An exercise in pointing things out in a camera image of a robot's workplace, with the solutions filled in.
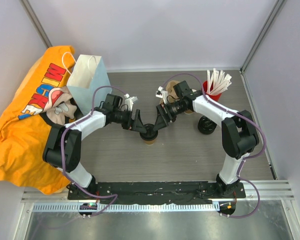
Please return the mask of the black plastic cup lid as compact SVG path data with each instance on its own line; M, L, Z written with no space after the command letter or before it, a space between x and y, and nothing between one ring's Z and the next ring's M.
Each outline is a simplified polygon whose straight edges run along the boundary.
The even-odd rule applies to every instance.
M140 137L144 141L153 141L158 137L158 131L154 130L154 125L151 123L147 123L144 125L146 129L146 133L140 133Z

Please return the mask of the stack of paper cups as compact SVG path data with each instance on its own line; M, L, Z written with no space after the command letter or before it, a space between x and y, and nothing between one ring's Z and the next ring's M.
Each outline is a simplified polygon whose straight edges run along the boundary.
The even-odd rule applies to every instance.
M197 98L195 89L191 89L184 94L183 100L186 103L186 110L184 111L186 114L192 114L193 111L193 101Z

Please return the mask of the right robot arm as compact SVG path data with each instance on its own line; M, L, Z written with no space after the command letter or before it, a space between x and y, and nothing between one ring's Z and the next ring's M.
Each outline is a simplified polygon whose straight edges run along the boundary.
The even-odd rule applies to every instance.
M225 160L216 176L216 193L223 198L231 195L240 182L244 161L259 144L257 126L249 111L234 112L208 97L204 90L192 90L186 81L176 84L177 101L169 102L168 92L162 86L155 95L162 99L157 105L154 131L166 128L178 114L191 110L201 114L221 128L221 142Z

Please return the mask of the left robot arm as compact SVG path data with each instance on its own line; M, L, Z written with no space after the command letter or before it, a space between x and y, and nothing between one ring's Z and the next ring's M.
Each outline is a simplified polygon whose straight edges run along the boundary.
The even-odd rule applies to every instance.
M108 124L120 124L124 130L145 134L140 110L133 114L136 96L126 94L124 98L107 94L100 106L94 107L84 117L66 125L54 124L43 151L43 161L60 170L78 189L83 198L92 199L98 185L95 177L81 164L82 140Z

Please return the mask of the single brown paper cup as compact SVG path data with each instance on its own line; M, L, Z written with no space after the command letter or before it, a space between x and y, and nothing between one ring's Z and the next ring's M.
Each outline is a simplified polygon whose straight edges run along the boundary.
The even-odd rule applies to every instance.
M156 138L143 138L143 141L147 146L151 146L155 143Z

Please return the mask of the white blue paper bag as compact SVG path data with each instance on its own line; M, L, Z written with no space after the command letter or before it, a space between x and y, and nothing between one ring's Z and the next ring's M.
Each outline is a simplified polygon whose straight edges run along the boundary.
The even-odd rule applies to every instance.
M75 60L73 70L66 70L70 74L66 86L83 115L87 115L92 107L99 106L112 92L111 88L102 88L93 97L97 88L110 85L101 56L81 54Z

